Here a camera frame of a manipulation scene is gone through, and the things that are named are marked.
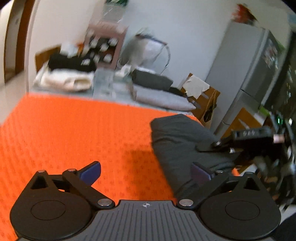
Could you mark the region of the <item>light grey folded garment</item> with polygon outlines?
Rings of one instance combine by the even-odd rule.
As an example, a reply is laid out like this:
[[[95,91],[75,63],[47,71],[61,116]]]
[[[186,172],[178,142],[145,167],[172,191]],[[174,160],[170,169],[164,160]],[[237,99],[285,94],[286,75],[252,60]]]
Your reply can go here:
[[[176,111],[192,111],[196,106],[187,98],[163,90],[145,88],[134,84],[132,96],[137,102]]]

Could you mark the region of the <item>far left wooden chair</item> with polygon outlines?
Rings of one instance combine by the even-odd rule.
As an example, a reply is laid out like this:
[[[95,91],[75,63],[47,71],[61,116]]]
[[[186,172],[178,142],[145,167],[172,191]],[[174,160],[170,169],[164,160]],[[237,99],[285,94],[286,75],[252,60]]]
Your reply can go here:
[[[50,56],[54,53],[58,53],[61,50],[61,45],[54,46],[53,48],[45,49],[44,51],[35,54],[35,66],[36,72],[38,72],[44,63],[46,63]]]

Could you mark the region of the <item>black folded garment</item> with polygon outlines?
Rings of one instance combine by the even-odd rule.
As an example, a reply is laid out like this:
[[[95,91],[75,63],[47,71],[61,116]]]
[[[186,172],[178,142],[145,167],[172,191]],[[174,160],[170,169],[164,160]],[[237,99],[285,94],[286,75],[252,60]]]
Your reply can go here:
[[[184,93],[175,87],[170,87],[169,92],[178,96],[184,96]]]

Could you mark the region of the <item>plastic covered appliance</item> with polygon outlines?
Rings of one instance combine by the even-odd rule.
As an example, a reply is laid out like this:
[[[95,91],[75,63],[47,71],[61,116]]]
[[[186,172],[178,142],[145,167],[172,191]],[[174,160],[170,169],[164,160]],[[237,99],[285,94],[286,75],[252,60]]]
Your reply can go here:
[[[140,29],[125,45],[117,62],[121,69],[129,65],[133,69],[147,69],[163,74],[171,60],[168,43],[154,36],[149,28]]]

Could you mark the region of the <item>dark grey sweatpants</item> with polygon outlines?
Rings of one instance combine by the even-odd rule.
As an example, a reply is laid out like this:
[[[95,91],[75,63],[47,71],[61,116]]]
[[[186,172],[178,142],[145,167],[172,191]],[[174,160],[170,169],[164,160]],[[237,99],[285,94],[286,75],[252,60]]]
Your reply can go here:
[[[231,173],[237,162],[238,153],[201,153],[196,145],[209,145],[218,138],[200,123],[176,114],[155,118],[150,123],[152,148],[159,161],[174,196],[182,199],[196,191],[196,184],[190,173],[193,162],[210,169]]]

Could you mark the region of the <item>near wooden chair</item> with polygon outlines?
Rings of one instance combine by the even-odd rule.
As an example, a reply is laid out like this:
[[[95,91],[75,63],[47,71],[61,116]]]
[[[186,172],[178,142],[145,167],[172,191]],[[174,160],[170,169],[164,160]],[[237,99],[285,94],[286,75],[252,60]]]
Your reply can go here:
[[[246,130],[249,128],[260,128],[262,124],[249,113],[245,108],[241,108],[240,112],[234,118],[233,122],[229,125],[222,138],[228,137],[232,131]]]

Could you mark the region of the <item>black folded clothes stack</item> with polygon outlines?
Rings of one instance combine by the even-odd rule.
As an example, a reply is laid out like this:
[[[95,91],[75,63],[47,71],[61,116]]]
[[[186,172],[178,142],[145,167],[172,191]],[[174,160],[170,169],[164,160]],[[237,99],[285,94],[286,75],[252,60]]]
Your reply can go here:
[[[95,72],[97,66],[93,59],[88,57],[74,56],[68,58],[66,55],[54,53],[50,56],[48,61],[48,68],[55,69],[70,69],[80,72]]]

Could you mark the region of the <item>beige cloth on chair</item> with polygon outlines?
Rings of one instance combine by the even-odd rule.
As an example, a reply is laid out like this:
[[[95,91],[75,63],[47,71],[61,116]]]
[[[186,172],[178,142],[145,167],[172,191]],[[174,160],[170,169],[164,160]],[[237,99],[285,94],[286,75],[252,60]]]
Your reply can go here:
[[[201,80],[195,75],[191,75],[184,82],[182,88],[184,88],[188,97],[194,97],[198,99],[199,96],[210,88],[210,85]]]

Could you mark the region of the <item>wooden chair with bag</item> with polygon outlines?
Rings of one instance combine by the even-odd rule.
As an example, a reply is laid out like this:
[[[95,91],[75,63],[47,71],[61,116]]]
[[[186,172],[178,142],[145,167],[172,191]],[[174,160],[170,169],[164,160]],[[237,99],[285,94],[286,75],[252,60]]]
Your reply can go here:
[[[181,92],[189,102],[196,106],[191,111],[193,116],[205,128],[210,129],[220,92],[192,73],[189,73],[182,84]]]

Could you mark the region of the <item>silver refrigerator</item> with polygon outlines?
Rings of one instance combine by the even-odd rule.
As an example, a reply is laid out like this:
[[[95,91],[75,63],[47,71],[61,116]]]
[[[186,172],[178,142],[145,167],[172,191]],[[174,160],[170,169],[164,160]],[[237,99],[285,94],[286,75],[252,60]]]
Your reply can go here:
[[[279,67],[279,45],[270,30],[230,22],[207,83],[220,92],[211,131],[221,137],[242,108],[255,114]]]

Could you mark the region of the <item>dark grey folded garment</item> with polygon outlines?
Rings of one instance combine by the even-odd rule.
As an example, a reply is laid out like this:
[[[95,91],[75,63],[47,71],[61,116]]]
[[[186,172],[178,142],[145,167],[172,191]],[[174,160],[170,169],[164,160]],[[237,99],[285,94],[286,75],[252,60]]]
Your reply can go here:
[[[168,91],[173,84],[169,78],[135,69],[132,72],[132,82],[145,88]]]

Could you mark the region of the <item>white folded padded jacket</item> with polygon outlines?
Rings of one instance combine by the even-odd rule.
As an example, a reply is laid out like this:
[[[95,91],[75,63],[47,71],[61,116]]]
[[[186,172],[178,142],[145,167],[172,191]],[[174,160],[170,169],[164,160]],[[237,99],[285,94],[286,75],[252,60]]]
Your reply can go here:
[[[93,86],[95,72],[81,72],[71,69],[50,70],[48,62],[38,71],[34,85],[69,92],[89,90]]]

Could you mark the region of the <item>orange floral table mat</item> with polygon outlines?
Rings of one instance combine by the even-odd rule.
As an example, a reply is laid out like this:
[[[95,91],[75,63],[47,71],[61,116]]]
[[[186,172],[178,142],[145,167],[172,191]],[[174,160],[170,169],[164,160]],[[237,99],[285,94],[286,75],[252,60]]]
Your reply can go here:
[[[165,111],[111,102],[24,96],[1,124],[1,240],[15,240],[10,210],[36,171],[60,174],[99,161],[94,188],[115,202],[173,199],[151,146]]]

